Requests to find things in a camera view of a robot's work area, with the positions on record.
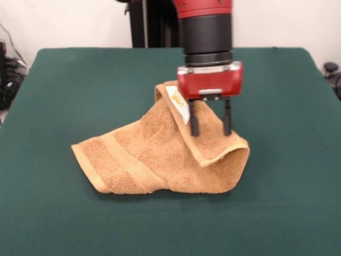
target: towel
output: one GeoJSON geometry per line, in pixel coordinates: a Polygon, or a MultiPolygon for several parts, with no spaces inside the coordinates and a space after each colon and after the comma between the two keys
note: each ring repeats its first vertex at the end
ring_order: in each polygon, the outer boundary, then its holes
{"type": "Polygon", "coordinates": [[[222,121],[203,101],[194,104],[200,136],[191,136],[168,86],[178,83],[155,86],[155,103],[140,120],[71,146],[98,192],[220,194],[239,182],[250,154],[248,142],[235,131],[226,137],[222,121]]]}

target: terry cloth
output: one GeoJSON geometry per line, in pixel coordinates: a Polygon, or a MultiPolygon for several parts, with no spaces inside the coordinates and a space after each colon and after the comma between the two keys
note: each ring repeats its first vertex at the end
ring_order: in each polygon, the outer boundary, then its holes
{"type": "Polygon", "coordinates": [[[101,193],[224,193],[239,182],[250,154],[235,131],[226,137],[223,123],[203,101],[194,108],[200,136],[176,109],[166,87],[155,86],[155,103],[138,121],[71,148],[83,172],[101,193]]]}

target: towel label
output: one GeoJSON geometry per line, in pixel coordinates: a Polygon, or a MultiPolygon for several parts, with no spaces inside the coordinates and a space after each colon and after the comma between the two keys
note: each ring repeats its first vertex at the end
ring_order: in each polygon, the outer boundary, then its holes
{"type": "Polygon", "coordinates": [[[187,102],[178,91],[177,86],[166,86],[166,90],[171,102],[173,103],[177,111],[179,111],[183,121],[187,125],[190,119],[190,108],[187,102]]]}

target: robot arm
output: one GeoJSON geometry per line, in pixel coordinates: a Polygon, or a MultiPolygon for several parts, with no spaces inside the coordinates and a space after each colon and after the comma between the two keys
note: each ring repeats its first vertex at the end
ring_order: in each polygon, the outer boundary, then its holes
{"type": "MultiPolygon", "coordinates": [[[[134,2],[135,0],[118,0],[134,2]]],[[[224,100],[224,134],[230,135],[230,97],[241,92],[243,65],[232,56],[232,0],[172,0],[180,25],[185,66],[179,67],[180,90],[189,101],[193,136],[199,135],[196,100],[224,100]]]]}

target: black cable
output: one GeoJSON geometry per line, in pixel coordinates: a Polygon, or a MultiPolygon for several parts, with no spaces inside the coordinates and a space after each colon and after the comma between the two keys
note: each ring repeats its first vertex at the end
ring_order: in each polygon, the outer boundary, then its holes
{"type": "Polygon", "coordinates": [[[5,31],[5,33],[9,36],[9,39],[10,39],[10,43],[15,51],[15,53],[17,54],[17,56],[21,59],[21,61],[26,65],[26,62],[23,60],[23,57],[21,56],[21,54],[16,50],[15,46],[14,46],[14,43],[13,43],[13,40],[12,40],[12,36],[10,34],[10,32],[1,24],[0,22],[0,27],[5,31]]]}

